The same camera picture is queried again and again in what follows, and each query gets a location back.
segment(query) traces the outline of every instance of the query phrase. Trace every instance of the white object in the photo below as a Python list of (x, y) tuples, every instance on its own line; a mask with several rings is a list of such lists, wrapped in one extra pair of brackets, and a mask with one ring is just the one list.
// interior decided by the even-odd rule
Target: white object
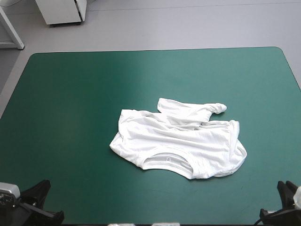
[(20, 197), (20, 190), (17, 185), (0, 182), (0, 192), (1, 191), (13, 194), (16, 199), (18, 199)]
[(18, 48), (24, 49), (24, 44), (21, 41), (19, 35), (15, 31), (14, 27), (12, 26), (11, 22), (9, 21), (8, 17), (4, 13), (2, 7), (0, 6), (0, 32), (5, 32), (8, 35), (8, 39), (1, 40), (0, 39), (0, 48)]
[(0, 0), (0, 6), (12, 6), (21, 0)]
[(160, 98), (158, 110), (122, 110), (111, 149), (144, 170), (170, 170), (188, 179), (230, 175), (244, 162), (239, 122), (209, 121), (225, 105)]
[(87, 0), (36, 0), (46, 24), (85, 21)]
[(293, 196), (295, 202), (295, 209), (301, 210), (301, 186), (298, 187), (295, 195)]

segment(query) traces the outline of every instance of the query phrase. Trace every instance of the white fabric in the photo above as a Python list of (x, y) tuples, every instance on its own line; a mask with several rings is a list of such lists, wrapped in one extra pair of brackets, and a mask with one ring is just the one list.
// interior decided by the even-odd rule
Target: white fabric
[(293, 196), (295, 202), (295, 209), (301, 210), (301, 186), (298, 187), (295, 195)]
[(111, 149), (144, 170), (164, 169), (188, 179), (233, 174), (246, 158), (238, 121), (209, 121), (223, 104), (184, 104), (160, 98), (158, 110), (122, 110)]

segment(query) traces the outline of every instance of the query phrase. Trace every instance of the white cabinet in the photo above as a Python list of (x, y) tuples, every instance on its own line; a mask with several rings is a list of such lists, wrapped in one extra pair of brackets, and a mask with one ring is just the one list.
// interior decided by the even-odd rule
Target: white cabinet
[(87, 0), (36, 0), (47, 24), (85, 21)]

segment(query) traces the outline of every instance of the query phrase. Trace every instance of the gray floor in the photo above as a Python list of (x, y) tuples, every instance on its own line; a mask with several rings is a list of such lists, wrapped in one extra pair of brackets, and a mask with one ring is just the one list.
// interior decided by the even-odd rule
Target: gray floor
[(0, 116), (37, 52), (277, 46), (301, 85), (301, 0), (89, 0), (86, 22), (56, 28), (34, 0), (4, 10), (25, 49), (0, 50)]

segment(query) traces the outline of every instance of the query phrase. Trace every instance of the green table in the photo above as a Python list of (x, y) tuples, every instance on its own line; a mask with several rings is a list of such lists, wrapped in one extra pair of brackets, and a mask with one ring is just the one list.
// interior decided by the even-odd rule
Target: green table
[[(160, 97), (224, 103), (248, 156), (233, 175), (187, 180), (142, 170), (109, 143), (121, 109)], [(278, 180), (301, 185), (301, 93), (278, 48), (34, 54), (0, 120), (0, 181), (52, 183), (65, 223), (240, 224), (281, 207)]]

